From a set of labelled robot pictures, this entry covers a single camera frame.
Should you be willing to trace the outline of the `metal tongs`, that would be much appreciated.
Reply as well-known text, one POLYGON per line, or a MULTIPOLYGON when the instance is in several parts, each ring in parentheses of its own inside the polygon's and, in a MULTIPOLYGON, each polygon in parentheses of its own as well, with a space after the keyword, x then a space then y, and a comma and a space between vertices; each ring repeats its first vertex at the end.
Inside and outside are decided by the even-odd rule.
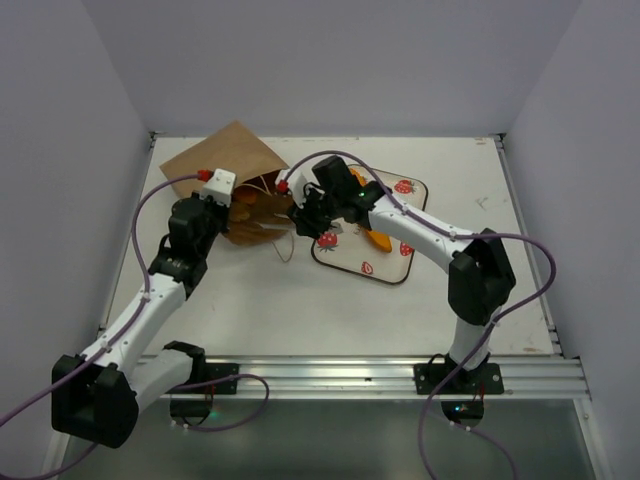
MULTIPOLYGON (((284 223, 274 223, 273 221, 258 222, 258 225, 263 229, 268 230, 283 230, 283 231, 296 231, 296 225, 284 216, 279 216, 279 219, 284 220, 284 223)), ((339 222, 332 222, 326 233, 333 233, 339 235, 343 232, 343 227, 339 222)))

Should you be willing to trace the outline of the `orange fake bread roll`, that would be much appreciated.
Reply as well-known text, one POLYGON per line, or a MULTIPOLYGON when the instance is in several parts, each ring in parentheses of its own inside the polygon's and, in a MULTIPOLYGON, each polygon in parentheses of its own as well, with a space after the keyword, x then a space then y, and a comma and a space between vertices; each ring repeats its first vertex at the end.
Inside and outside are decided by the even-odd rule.
POLYGON ((232 195, 230 220, 235 223, 248 221, 252 207, 258 199, 258 191, 249 185, 238 186, 232 195))

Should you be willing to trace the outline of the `brown paper bag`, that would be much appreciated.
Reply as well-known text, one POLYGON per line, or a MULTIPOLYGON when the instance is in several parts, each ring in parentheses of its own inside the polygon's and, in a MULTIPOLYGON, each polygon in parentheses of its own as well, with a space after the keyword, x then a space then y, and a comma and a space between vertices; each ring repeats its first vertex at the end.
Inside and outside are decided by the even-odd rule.
POLYGON ((284 223, 286 211, 292 205, 288 197, 276 193, 275 180, 278 173, 288 165, 269 146, 238 121, 223 127, 218 132, 177 154, 160 165, 168 180, 196 173, 199 170, 214 171, 218 168, 236 174, 235 189, 240 185, 253 186, 258 199, 252 207, 248 221, 235 223, 230 220, 230 231, 225 238, 239 247, 254 247, 293 236, 291 231, 268 230, 258 222, 284 223))

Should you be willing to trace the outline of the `orange fake baguette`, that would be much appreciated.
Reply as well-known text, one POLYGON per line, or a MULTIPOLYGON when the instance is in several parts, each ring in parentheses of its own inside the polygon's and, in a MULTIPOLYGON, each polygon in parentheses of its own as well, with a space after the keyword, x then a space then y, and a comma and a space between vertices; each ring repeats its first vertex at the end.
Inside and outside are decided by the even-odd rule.
MULTIPOLYGON (((359 184, 364 187, 366 185, 365 178, 355 169, 349 168, 349 170, 351 174, 358 180, 359 184)), ((370 244, 375 249, 385 254, 389 254, 392 252, 392 244, 388 235, 372 230, 365 230, 365 235, 370 244)))

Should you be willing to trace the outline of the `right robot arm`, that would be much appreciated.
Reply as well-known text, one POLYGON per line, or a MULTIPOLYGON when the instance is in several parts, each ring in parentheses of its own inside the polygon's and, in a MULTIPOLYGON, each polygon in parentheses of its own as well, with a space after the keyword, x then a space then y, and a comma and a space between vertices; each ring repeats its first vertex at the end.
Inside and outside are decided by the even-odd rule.
POLYGON ((317 240, 342 219, 397 239, 440 267, 457 317, 445 379, 454 391, 470 391, 489 357, 490 325, 516 285, 502 240, 490 229, 474 233, 426 214, 398 197, 373 170, 367 172, 367 183, 361 183, 345 162, 346 152, 319 156, 312 180, 299 164, 276 180, 277 191, 293 200, 287 215, 297 234, 317 240))

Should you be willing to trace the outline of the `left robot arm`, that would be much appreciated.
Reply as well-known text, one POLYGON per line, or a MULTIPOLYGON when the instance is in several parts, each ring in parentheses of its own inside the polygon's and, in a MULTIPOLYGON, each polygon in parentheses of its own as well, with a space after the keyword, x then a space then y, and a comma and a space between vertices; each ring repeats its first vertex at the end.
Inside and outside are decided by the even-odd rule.
POLYGON ((193 194, 177 201, 144 283, 118 319, 89 347, 53 366, 54 430, 110 448, 122 446, 139 415, 165 392, 201 390, 202 348, 173 341, 151 362, 140 357, 207 271, 215 238, 228 230, 230 204, 193 194))

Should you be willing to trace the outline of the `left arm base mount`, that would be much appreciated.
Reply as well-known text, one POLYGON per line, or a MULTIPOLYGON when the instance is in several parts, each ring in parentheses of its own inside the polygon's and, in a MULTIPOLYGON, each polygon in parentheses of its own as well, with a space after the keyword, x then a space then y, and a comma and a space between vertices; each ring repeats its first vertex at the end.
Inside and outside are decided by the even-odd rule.
POLYGON ((237 363, 205 363, 195 377, 169 392, 171 418, 189 426, 202 425, 214 413, 217 396, 237 393, 237 379, 222 379, 238 373, 237 363))

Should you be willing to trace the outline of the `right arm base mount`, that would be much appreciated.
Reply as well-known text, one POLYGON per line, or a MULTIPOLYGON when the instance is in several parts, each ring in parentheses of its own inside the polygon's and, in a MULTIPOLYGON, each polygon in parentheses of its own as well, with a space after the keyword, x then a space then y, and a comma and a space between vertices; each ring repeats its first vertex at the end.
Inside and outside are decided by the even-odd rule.
MULTIPOLYGON (((435 354, 426 363, 413 366, 413 380, 418 395, 429 395, 454 369, 454 362, 443 354, 435 354)), ((505 393, 502 373, 496 363, 484 360, 471 371, 462 368, 439 391, 438 395, 455 396, 441 400, 440 407, 448 421, 464 427, 476 427, 485 414, 485 397, 505 393)))

